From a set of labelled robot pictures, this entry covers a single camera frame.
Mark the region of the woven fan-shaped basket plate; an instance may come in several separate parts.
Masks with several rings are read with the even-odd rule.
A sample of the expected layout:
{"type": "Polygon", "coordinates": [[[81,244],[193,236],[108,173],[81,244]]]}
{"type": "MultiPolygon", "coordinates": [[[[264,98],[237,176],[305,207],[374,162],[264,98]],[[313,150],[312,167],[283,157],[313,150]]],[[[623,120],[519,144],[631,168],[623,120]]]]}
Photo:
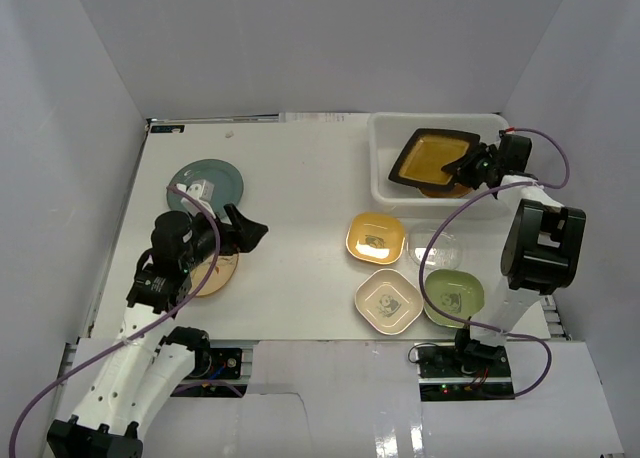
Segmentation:
{"type": "Polygon", "coordinates": [[[456,184],[451,190],[432,190],[426,188],[420,188],[420,193],[428,198],[434,199],[459,199],[473,192],[472,188],[456,184]]]}

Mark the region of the black square amber plate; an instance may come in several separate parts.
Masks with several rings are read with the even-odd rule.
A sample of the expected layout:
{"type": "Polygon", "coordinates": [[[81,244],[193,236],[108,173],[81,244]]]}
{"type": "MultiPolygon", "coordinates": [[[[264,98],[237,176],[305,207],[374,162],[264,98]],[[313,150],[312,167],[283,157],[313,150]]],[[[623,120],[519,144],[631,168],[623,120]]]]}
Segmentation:
{"type": "Polygon", "coordinates": [[[407,141],[392,166],[388,179],[396,184],[432,190],[451,190],[454,174],[441,167],[454,161],[480,143],[475,133],[441,129],[419,128],[407,141]]]}

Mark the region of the teal round plate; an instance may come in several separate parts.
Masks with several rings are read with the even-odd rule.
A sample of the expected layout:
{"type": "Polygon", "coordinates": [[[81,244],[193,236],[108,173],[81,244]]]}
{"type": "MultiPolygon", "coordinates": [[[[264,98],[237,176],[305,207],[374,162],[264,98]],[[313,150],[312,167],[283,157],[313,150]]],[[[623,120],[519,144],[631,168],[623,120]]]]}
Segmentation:
{"type": "Polygon", "coordinates": [[[244,192],[244,181],[240,171],[223,160],[203,159],[181,168],[171,178],[169,186],[189,187],[203,180],[211,184],[211,192],[205,196],[205,200],[221,219],[225,219],[227,214],[224,206],[238,206],[244,192]]]}

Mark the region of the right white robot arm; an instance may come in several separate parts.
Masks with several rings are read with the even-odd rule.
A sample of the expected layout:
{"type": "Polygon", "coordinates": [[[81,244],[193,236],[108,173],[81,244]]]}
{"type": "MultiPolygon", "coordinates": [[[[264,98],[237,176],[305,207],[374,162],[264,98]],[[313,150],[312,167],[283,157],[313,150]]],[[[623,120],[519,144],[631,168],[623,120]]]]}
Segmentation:
{"type": "Polygon", "coordinates": [[[456,332],[451,362],[466,377],[504,361],[506,339],[517,322],[541,297],[570,286],[577,272],[586,213],[552,199],[551,186],[526,172],[531,131],[502,130],[497,145],[479,144],[442,166],[457,184],[487,185],[480,196],[493,196],[513,215],[494,295],[456,332]]]}

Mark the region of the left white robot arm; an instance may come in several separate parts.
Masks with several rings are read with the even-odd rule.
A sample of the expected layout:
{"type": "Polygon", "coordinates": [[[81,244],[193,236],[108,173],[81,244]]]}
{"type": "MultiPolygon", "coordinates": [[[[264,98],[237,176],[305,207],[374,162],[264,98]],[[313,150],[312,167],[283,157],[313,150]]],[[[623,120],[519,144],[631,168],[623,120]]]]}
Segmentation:
{"type": "Polygon", "coordinates": [[[174,390],[185,378],[208,373],[208,333],[174,321],[190,294],[191,273],[214,258],[253,251],[268,232],[235,205],[224,209],[227,222],[202,204],[155,220],[151,246],[136,264],[115,351],[70,417],[54,420],[48,430],[54,456],[142,456],[149,425],[174,390]]]}

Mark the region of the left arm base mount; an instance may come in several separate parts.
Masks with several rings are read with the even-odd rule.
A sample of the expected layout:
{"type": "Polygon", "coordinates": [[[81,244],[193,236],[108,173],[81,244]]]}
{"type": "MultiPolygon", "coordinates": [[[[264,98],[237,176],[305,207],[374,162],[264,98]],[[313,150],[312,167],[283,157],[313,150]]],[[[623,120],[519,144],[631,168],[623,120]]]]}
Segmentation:
{"type": "Polygon", "coordinates": [[[242,398],[252,372],[254,345],[212,340],[209,356],[200,359],[196,371],[177,385],[172,397],[242,398]]]}

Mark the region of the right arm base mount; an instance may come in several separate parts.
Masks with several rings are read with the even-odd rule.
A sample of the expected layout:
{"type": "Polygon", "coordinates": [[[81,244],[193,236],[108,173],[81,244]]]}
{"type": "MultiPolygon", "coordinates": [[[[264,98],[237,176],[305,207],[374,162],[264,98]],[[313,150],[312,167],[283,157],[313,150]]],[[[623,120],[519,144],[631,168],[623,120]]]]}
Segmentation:
{"type": "Polygon", "coordinates": [[[513,400],[515,391],[506,350],[496,358],[459,351],[453,342],[421,342],[407,353],[416,367],[423,403],[513,400]]]}

